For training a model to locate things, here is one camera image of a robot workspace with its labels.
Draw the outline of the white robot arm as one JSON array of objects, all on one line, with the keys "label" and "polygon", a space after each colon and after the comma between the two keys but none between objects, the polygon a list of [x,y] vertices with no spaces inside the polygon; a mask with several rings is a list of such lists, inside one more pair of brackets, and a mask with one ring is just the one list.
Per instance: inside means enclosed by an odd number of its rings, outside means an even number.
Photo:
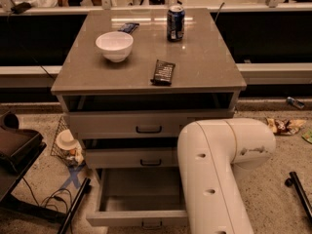
[{"label": "white robot arm", "polygon": [[181,130],[177,160],[191,234],[254,234],[236,180],[275,147],[272,131],[255,119],[202,120]]}]

